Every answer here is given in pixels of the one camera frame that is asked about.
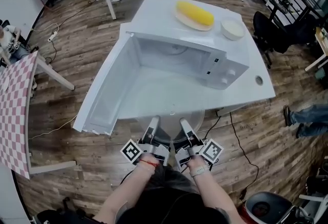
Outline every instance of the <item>wooden floor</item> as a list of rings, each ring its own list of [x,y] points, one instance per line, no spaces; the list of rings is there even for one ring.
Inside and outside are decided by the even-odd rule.
[[[53,69],[74,83],[76,89],[68,91],[45,75],[37,77],[38,88],[30,104],[30,138],[60,127],[78,113],[93,79],[118,39],[119,25],[132,19],[143,0],[122,0],[115,5],[115,21],[110,17],[105,0],[90,6],[88,1],[58,1],[51,11],[44,12],[35,27],[40,30],[51,23],[60,24],[87,6],[60,27],[54,40],[57,55],[52,63]],[[251,32],[254,13],[270,13],[262,0],[197,1],[240,13]],[[53,29],[56,27],[33,32],[30,39],[30,45],[38,45],[44,57],[54,57],[54,49],[47,42]],[[249,187],[247,197],[255,192],[271,191],[296,202],[311,165],[322,158],[324,138],[296,139],[297,126],[285,127],[282,107],[291,105],[292,109],[301,109],[315,103],[327,103],[328,94],[315,80],[314,72],[304,71],[314,60],[307,48],[291,46],[285,54],[273,53],[272,60],[269,73],[276,97],[234,112],[233,121],[249,159],[260,167],[259,177]],[[216,119],[215,110],[206,112],[200,137]],[[71,159],[78,164],[72,169],[34,175],[31,180],[17,176],[31,214],[56,209],[67,196],[76,206],[95,214],[132,169],[119,150],[129,138],[141,136],[142,130],[136,121],[119,121],[111,137],[79,133],[72,129],[72,125],[73,122],[30,141],[32,162],[37,165]],[[253,181],[256,168],[250,166],[243,156],[229,116],[221,119],[209,137],[225,148],[212,173],[238,204],[240,192]]]

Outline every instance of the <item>pink and white checkered tablecloth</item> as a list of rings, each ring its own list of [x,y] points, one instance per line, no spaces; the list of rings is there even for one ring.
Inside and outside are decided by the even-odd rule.
[[[0,73],[0,162],[28,179],[25,116],[36,57],[34,52]],[[6,77],[10,80],[4,91]]]

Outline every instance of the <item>white cable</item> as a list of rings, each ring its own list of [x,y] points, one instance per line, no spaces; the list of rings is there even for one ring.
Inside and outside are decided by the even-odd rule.
[[[40,134],[40,135],[34,136],[34,137],[32,137],[32,138],[29,138],[29,140],[32,140],[32,139],[34,139],[34,138],[36,138],[36,137],[38,137],[38,136],[48,135],[48,134],[50,134],[50,133],[52,133],[52,132],[54,132],[54,131],[56,131],[56,130],[59,130],[59,129],[61,129],[64,125],[67,125],[69,122],[73,121],[74,118],[76,118],[76,117],[77,117],[77,115],[76,115],[75,117],[73,117],[71,120],[69,120],[68,122],[66,122],[65,124],[63,124],[60,128],[57,128],[57,129],[51,130],[49,133],[42,133],[42,134]]]
[[[56,23],[52,23],[52,24],[49,25],[46,29],[43,29],[43,30],[35,30],[35,29],[33,29],[33,28],[32,28],[32,30],[35,31],[35,32],[43,32],[43,31],[47,30],[50,26],[53,26],[53,25],[57,25],[57,28],[58,28],[57,32],[58,32],[58,31],[59,31],[59,25],[56,24]]]

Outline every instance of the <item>watch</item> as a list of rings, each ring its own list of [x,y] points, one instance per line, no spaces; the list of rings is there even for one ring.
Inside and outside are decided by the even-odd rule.
[[[207,171],[209,171],[209,167],[207,165],[200,166],[200,167],[190,171],[190,176],[194,177],[194,176],[200,175],[200,174],[202,174],[204,172],[207,172]]]

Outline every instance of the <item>power plug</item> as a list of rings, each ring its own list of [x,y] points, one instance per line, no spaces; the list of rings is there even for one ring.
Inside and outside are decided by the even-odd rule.
[[[52,40],[54,40],[54,38],[56,37],[57,33],[58,33],[57,31],[54,31],[53,34],[49,37],[48,42],[51,42]]]

